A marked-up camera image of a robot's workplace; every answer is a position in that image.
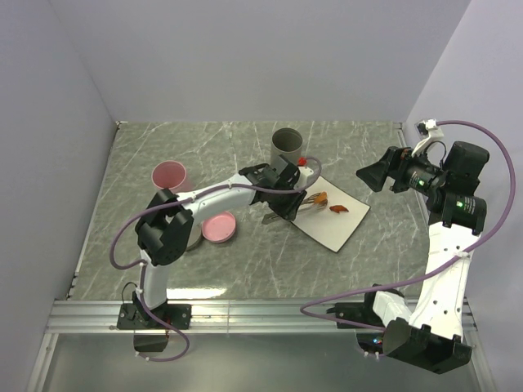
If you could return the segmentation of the brown chicken wing piece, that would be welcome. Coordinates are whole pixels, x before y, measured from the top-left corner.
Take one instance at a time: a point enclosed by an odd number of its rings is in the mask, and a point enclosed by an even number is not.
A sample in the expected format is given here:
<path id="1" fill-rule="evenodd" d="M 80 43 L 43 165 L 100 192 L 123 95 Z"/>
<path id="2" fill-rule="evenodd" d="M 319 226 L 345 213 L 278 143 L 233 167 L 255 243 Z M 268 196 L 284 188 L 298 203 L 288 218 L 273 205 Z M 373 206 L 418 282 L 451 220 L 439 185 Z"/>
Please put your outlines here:
<path id="1" fill-rule="evenodd" d="M 330 206 L 329 210 L 331 212 L 335 212 L 335 213 L 349 212 L 349 210 L 346 207 L 344 207 L 343 205 Z"/>

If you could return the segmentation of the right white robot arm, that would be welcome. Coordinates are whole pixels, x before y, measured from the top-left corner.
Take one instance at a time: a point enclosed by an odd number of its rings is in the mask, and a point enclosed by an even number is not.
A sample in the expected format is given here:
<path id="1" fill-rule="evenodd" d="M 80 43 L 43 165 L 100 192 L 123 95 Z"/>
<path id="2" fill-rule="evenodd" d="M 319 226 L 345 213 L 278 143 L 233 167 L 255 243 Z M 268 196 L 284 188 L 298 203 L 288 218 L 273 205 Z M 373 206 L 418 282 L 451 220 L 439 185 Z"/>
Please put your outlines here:
<path id="1" fill-rule="evenodd" d="M 374 164 L 356 175 L 378 192 L 386 178 L 391 191 L 412 189 L 427 199 L 429 253 L 420 297 L 409 310 L 394 288 L 364 296 L 360 315 L 369 326 L 384 326 L 381 347 L 389 358 L 443 374 L 469 363 L 472 348 L 463 343 L 462 307 L 470 246 L 484 229 L 486 202 L 474 195 L 489 152 L 463 141 L 454 143 L 440 165 L 427 153 L 392 146 Z"/>

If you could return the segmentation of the metal food tongs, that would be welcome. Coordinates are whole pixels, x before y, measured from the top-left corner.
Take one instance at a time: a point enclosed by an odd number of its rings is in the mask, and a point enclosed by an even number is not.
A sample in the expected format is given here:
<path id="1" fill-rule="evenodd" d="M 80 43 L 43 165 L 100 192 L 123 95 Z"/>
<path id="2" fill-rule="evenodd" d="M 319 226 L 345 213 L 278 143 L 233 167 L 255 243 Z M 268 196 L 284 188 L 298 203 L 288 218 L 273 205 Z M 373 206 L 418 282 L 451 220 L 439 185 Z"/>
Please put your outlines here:
<path id="1" fill-rule="evenodd" d="M 312 194 L 311 196 L 304 198 L 302 203 L 298 207 L 294 208 L 289 214 L 287 214 L 285 216 L 278 215 L 276 212 L 271 212 L 271 213 L 265 214 L 261 220 L 261 223 L 263 225 L 268 225 L 274 221 L 280 221 L 280 220 L 293 221 L 301 213 L 313 212 L 313 211 L 319 211 L 319 210 L 325 209 L 325 207 L 318 208 L 314 204 L 314 200 L 318 196 L 319 193 L 321 193 L 321 192 Z"/>

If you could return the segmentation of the orange fried nugget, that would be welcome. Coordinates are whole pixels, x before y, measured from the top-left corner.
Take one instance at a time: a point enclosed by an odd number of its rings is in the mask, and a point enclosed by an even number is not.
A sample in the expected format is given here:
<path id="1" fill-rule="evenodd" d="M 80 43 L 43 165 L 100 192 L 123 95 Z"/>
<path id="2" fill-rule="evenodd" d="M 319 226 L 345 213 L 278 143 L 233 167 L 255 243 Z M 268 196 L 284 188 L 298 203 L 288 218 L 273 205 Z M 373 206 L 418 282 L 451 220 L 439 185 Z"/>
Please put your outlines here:
<path id="1" fill-rule="evenodd" d="M 328 205 L 328 195 L 326 192 L 321 192 L 314 200 L 314 204 L 318 208 L 324 208 Z"/>

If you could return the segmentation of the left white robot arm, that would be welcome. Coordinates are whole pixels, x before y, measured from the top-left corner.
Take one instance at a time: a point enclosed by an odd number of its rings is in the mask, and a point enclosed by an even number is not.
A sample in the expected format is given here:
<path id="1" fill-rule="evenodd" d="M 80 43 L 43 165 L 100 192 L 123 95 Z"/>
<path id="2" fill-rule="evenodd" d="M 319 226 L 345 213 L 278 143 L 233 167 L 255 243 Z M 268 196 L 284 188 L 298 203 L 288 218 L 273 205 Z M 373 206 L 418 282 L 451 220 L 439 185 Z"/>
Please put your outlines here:
<path id="1" fill-rule="evenodd" d="M 280 159 L 274 166 L 266 163 L 245 167 L 214 186 L 174 194 L 159 191 L 149 207 L 181 201 L 143 216 L 135 226 L 137 244 L 145 263 L 136 290 L 136 318 L 147 328 L 160 326 L 167 307 L 168 266 L 186 252 L 196 225 L 237 207 L 256 203 L 267 206 L 286 221 L 296 218 L 306 197 L 305 187 L 316 180 L 314 171 Z"/>

